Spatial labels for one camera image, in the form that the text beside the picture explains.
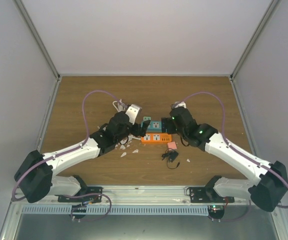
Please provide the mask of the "green plug adapter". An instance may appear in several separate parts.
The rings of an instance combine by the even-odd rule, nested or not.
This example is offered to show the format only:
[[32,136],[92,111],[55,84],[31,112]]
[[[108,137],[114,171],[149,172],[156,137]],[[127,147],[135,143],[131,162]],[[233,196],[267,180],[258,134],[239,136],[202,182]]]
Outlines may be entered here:
[[143,117],[143,121],[148,121],[148,120],[151,120],[151,117],[150,117],[150,116],[144,116],[144,117]]

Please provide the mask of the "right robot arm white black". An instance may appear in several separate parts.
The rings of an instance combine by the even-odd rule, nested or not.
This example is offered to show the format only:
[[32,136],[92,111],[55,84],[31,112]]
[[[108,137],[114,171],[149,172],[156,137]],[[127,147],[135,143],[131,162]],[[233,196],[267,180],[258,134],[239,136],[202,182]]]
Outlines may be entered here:
[[162,132],[179,135],[189,146],[216,156],[245,176],[245,179],[213,177],[205,190],[207,200],[212,203],[222,197],[250,200],[266,212],[280,205],[288,191],[287,169],[283,163],[271,163],[238,147],[213,126],[198,124],[183,106],[172,109],[169,114],[161,119]]

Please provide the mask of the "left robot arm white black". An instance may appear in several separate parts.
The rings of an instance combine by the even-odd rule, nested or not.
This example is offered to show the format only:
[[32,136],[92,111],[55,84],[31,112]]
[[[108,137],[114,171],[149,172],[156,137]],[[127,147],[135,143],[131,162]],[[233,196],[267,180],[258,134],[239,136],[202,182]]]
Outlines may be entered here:
[[74,201],[82,202],[87,197],[85,182],[79,176],[60,177],[59,173],[111,152],[129,135],[144,137],[149,124],[150,120],[136,123],[133,117],[121,111],[82,142],[44,154],[33,150],[14,175],[15,188],[21,190],[23,199],[29,203],[49,195],[70,196]]

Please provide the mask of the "teal power strip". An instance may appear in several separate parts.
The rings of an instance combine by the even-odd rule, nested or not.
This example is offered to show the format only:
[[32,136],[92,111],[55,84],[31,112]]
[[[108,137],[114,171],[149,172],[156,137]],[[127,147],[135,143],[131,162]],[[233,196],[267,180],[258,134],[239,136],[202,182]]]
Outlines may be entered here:
[[149,125],[148,125],[146,132],[147,133],[161,133],[162,132],[162,122],[151,120]]

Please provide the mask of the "black adapter with cable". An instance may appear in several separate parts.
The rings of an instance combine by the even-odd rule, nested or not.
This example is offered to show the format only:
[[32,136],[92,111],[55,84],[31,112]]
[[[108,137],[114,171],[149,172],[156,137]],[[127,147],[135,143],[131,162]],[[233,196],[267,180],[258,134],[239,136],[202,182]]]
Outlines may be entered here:
[[171,167],[170,164],[173,163],[177,159],[178,155],[179,153],[175,149],[168,148],[165,151],[165,153],[161,155],[161,160],[162,161],[166,160],[166,167],[168,169],[175,170],[180,166],[181,163],[178,162],[175,167]]

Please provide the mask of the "pink plug adapter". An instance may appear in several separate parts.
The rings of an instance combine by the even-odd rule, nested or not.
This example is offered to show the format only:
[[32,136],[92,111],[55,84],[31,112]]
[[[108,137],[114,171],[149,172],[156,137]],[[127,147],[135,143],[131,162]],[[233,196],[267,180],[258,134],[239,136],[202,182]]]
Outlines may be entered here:
[[167,148],[168,148],[168,149],[171,149],[171,150],[177,150],[177,149],[178,149],[177,144],[176,144],[176,142],[174,142],[174,141],[168,142],[168,143],[167,143]]

